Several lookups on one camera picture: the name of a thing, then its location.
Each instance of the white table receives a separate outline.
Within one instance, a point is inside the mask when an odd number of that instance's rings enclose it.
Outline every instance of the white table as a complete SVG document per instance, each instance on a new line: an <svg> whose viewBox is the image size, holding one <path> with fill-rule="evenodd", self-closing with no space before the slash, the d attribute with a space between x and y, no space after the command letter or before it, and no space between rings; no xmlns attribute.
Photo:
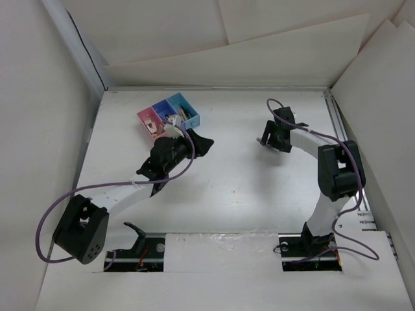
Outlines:
<svg viewBox="0 0 415 311"><path fill-rule="evenodd" d="M136 113L177 92L106 92L78 185L129 178L151 148ZM412 310L385 233L361 231L356 213L344 217L342 229L373 246L379 262L341 252L342 273L282 272L272 252L277 232L301 231L320 191L315 159L296 149L271 152L255 140L272 118L265 100L277 98L292 108L298 122L334 134L321 91L182 94L201 116L196 132L215 144L184 176L111 223L176 233L167 235L165 272L96 273L102 271L104 254L87 266L49 265L37 310ZM340 132L338 119L333 124ZM244 232L251 233L217 234ZM338 243L354 247L340 238ZM55 247L53 258L62 256Z"/></svg>

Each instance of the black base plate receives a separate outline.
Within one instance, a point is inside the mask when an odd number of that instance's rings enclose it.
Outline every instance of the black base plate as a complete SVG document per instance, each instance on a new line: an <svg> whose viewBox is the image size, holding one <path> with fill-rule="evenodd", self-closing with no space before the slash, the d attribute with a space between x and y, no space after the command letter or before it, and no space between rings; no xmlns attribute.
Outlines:
<svg viewBox="0 0 415 311"><path fill-rule="evenodd" d="M164 267L164 251L158 251L157 245L165 245L164 237L146 237L147 253L141 260L142 266L136 269L143 252L138 256L133 256L128 249L118 249L117 256L113 264L105 272L163 272ZM104 267L112 260L113 253L111 251L106 254Z"/></svg>
<svg viewBox="0 0 415 311"><path fill-rule="evenodd" d="M342 266L334 252L330 251L321 257L307 262L299 260L312 257L325 250L319 246L309 252L304 250L300 234L279 235L279 248L283 271L342 271Z"/></svg>

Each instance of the robotic arm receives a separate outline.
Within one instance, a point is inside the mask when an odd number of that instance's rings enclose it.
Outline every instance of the robotic arm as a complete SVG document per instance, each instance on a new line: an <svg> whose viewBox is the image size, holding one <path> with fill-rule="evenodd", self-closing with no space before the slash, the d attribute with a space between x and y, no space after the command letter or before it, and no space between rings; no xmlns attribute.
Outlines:
<svg viewBox="0 0 415 311"><path fill-rule="evenodd" d="M194 146L195 157L204 156L213 140L186 131ZM131 186L117 186L103 193L85 198L78 194L69 201L53 234L53 241L82 264L89 264L102 250L112 250L116 245L106 243L108 221L140 200L150 198L161 191L168 182L169 172L185 158L190 159L192 147L187 138L160 137L150 151L150 157L131 179ZM161 183L135 185L137 181ZM145 232L131 223L138 238L132 249L136 255L144 250Z"/></svg>
<svg viewBox="0 0 415 311"><path fill-rule="evenodd" d="M295 124L294 115L289 107L275 109L274 113L287 122ZM314 213L304 223L301 236L290 240L290 248L296 250L296 255L293 257L304 258L319 254L324 248L329 247L331 242L335 241L331 230L333 221L349 199L358 191L357 180L349 157L338 144L333 144L332 141L317 137L309 132L295 129L277 118L267 122L260 143L288 153L294 146L318 160L320 197ZM356 161L364 186L366 179L357 143L354 141L344 143Z"/></svg>

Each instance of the red wire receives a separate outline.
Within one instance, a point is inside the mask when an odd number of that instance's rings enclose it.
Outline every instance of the red wire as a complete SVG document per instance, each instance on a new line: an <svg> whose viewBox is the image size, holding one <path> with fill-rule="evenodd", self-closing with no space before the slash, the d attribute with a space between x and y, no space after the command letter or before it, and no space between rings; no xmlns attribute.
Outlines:
<svg viewBox="0 0 415 311"><path fill-rule="evenodd" d="M141 267L141 261L143 260L144 256L147 254L147 252L148 252L148 248L146 248L144 250L142 256L140 257L140 260L139 260L139 262L137 263L137 266L136 266L136 270L138 270Z"/></svg>

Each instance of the multi-compartment box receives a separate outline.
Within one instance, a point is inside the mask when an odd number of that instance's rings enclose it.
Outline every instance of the multi-compartment box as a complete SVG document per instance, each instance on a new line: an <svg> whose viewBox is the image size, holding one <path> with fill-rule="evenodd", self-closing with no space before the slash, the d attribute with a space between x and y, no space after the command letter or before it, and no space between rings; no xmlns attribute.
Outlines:
<svg viewBox="0 0 415 311"><path fill-rule="evenodd" d="M179 115L182 118L181 127L185 130L200 125L199 114L181 93L166 98L140 111L137 115L153 140L168 136L163 129L163 121L167 121L173 115Z"/></svg>

